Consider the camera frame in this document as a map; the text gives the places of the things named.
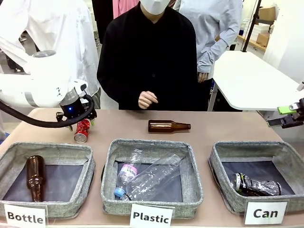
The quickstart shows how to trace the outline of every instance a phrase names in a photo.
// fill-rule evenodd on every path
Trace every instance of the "gray fabric bin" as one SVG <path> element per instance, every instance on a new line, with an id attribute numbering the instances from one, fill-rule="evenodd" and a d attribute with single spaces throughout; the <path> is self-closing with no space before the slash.
<path id="1" fill-rule="evenodd" d="M 232 213 L 244 214 L 248 200 L 289 200 L 287 212 L 304 210 L 304 160 L 285 142 L 216 142 L 209 165 Z M 242 196 L 231 184 L 235 172 L 258 181 L 277 181 L 282 186 L 282 195 Z"/>
<path id="2" fill-rule="evenodd" d="M 141 163 L 152 164 L 165 153 L 173 152 L 183 159 L 180 162 L 182 202 L 121 201 L 116 200 L 114 189 L 118 175 L 118 163 L 129 162 L 134 149 L 143 150 Z M 203 190 L 193 150 L 184 142 L 154 140 L 114 140 L 108 150 L 101 184 L 101 197 L 105 213 L 130 215 L 132 204 L 174 207 L 173 218 L 190 219 L 203 201 Z"/>
<path id="3" fill-rule="evenodd" d="M 33 155 L 45 160 L 45 200 L 51 201 L 31 202 L 25 163 Z M 75 217 L 88 194 L 94 168 L 93 151 L 88 146 L 31 142 L 11 145 L 0 158 L 0 216 L 5 217 L 4 204 L 12 204 L 47 206 L 49 219 Z"/>

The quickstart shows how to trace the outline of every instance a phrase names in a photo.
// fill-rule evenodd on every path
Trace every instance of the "light blue shirt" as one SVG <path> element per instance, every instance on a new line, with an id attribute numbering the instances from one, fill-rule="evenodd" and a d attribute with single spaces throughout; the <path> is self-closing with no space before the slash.
<path id="1" fill-rule="evenodd" d="M 198 72 L 210 73 L 208 79 L 212 78 L 214 62 L 238 35 L 242 0 L 177 0 L 173 8 L 193 24 Z"/>

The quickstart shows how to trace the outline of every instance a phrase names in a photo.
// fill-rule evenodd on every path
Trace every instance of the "brown glass bottle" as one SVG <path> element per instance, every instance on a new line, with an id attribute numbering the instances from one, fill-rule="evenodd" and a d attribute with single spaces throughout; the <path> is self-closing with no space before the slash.
<path id="1" fill-rule="evenodd" d="M 45 184 L 45 163 L 39 155 L 27 159 L 27 187 L 32 195 L 33 202 L 43 202 Z"/>
<path id="2" fill-rule="evenodd" d="M 172 133 L 180 130 L 190 130 L 191 124 L 176 123 L 172 120 L 149 120 L 148 131 L 153 133 Z"/>

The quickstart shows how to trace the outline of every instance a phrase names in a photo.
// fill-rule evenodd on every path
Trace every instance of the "blue bottle cap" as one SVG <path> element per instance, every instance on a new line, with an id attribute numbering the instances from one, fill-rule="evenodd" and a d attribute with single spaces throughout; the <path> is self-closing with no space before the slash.
<path id="1" fill-rule="evenodd" d="M 114 195 L 118 197 L 122 197 L 125 194 L 125 191 L 121 188 L 116 188 L 114 191 Z"/>

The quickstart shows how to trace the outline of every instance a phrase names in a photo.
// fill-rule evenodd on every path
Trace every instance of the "crushed can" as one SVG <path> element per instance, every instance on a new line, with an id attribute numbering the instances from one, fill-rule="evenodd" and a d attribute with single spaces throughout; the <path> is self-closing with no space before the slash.
<path id="1" fill-rule="evenodd" d="M 77 123 L 77 129 L 74 134 L 74 140 L 77 143 L 85 143 L 89 136 L 88 130 L 90 129 L 90 121 L 88 119 L 84 119 Z"/>
<path id="2" fill-rule="evenodd" d="M 282 194 L 280 183 L 273 180 L 253 180 L 243 173 L 233 174 L 231 184 L 236 192 L 245 196 L 280 196 Z"/>

